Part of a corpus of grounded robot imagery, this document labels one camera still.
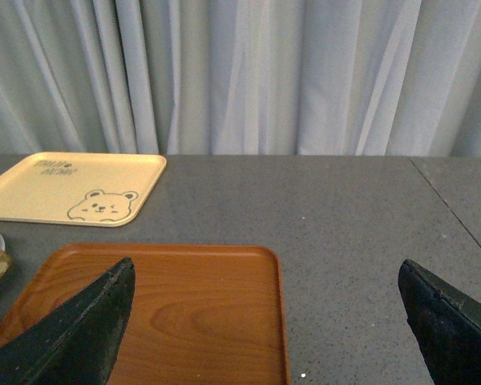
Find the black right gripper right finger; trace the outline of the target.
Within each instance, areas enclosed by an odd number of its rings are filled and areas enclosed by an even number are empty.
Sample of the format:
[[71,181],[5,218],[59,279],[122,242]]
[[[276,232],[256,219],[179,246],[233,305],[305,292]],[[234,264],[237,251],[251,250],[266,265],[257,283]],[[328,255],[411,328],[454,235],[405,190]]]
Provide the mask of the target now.
[[409,259],[398,289],[433,382],[481,384],[481,303]]

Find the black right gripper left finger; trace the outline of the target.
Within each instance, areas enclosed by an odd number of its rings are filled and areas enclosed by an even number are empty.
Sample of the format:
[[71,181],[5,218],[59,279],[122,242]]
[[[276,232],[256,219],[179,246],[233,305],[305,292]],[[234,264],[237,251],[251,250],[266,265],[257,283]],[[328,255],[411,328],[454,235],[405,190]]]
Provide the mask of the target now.
[[135,266],[125,257],[0,347],[0,384],[105,384],[131,315]]

